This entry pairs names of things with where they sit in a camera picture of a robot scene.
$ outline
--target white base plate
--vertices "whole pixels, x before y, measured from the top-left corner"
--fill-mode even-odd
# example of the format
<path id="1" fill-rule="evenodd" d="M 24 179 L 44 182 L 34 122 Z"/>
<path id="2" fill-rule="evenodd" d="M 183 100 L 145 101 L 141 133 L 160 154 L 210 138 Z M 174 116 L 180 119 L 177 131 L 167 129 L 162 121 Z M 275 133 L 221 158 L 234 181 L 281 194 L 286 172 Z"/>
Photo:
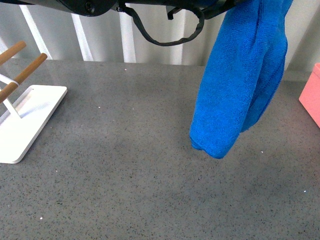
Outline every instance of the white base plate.
<path id="1" fill-rule="evenodd" d="M 22 160 L 66 93 L 65 86 L 28 87 L 13 104 L 21 118 L 9 111 L 0 117 L 0 163 Z"/>

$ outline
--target bag strap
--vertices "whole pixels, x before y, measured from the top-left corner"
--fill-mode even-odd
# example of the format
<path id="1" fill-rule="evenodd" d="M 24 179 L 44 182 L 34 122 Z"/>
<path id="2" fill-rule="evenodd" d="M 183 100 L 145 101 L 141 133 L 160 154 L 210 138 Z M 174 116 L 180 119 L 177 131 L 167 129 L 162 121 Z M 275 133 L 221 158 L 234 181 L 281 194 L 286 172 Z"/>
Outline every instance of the bag strap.
<path id="1" fill-rule="evenodd" d="M 162 46 L 162 47 L 169 47 L 169 46 L 175 46 L 175 45 L 180 45 L 180 44 L 184 44 L 187 42 L 190 42 L 191 40 L 195 39 L 203 30 L 204 25 L 205 25 L 205 15 L 204 13 L 200 10 L 200 8 L 198 7 L 188 7 L 186 8 L 186 10 L 189 10 L 191 12 L 193 12 L 199 19 L 199 23 L 195 28 L 195 31 L 193 34 L 191 34 L 189 37 L 183 37 L 180 40 L 177 41 L 171 41 L 171 42 L 158 42 L 156 40 L 154 40 L 146 31 L 143 23 L 141 22 L 141 19 L 139 17 L 139 15 L 137 14 L 137 12 L 130 7 L 127 7 L 125 4 L 121 4 L 119 6 L 119 10 L 121 12 L 125 12 L 126 14 L 128 14 L 129 16 L 131 16 L 133 18 L 133 22 L 134 24 L 137 26 L 137 28 L 140 30 L 141 34 L 144 36 L 144 38 L 149 41 L 150 43 L 153 43 L 155 45 L 158 46 Z"/>

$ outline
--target table surface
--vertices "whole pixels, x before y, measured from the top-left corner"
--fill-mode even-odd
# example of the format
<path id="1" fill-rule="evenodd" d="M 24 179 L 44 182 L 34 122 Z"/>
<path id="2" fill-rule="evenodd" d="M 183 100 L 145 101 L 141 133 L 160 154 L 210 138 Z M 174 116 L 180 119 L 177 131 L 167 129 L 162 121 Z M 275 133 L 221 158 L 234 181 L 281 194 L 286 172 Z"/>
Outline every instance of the table surface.
<path id="1" fill-rule="evenodd" d="M 217 160 L 189 140 L 203 70 L 47 60 L 11 100 L 32 84 L 68 93 L 24 159 L 0 164 L 0 239 L 319 239 L 320 129 L 298 101 L 305 83 L 285 77 Z"/>

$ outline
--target wooden peg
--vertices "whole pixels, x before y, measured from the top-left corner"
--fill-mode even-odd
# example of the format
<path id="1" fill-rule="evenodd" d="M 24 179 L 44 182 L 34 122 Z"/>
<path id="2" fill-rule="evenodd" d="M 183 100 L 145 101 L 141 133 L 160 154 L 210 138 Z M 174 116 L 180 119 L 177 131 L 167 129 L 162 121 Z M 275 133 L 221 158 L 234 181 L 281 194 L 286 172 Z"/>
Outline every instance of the wooden peg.
<path id="1" fill-rule="evenodd" d="M 30 76 L 30 74 L 32 74 L 47 59 L 47 57 L 48 56 L 46 54 L 41 53 L 40 56 L 38 56 L 29 66 L 27 66 L 18 76 L 16 76 L 14 81 L 19 85 L 22 84 L 23 81 L 26 80 L 26 78 Z M 18 88 L 18 85 L 15 82 L 10 82 L 4 87 L 4 89 L 0 91 L 0 104 Z"/>
<path id="2" fill-rule="evenodd" d="M 27 45 L 24 41 L 19 41 L 7 51 L 4 51 L 2 54 L 0 54 L 0 66 L 20 52 L 25 46 Z"/>

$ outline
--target towel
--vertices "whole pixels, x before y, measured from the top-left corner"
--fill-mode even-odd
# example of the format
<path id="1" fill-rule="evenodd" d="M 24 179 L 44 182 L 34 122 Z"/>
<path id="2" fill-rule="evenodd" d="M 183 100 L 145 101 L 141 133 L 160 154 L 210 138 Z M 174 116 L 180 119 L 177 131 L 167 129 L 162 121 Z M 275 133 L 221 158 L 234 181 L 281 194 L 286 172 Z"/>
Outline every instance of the towel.
<path id="1" fill-rule="evenodd" d="M 267 108 L 283 76 L 292 1 L 248 0 L 226 13 L 195 103 L 195 149 L 223 158 Z"/>

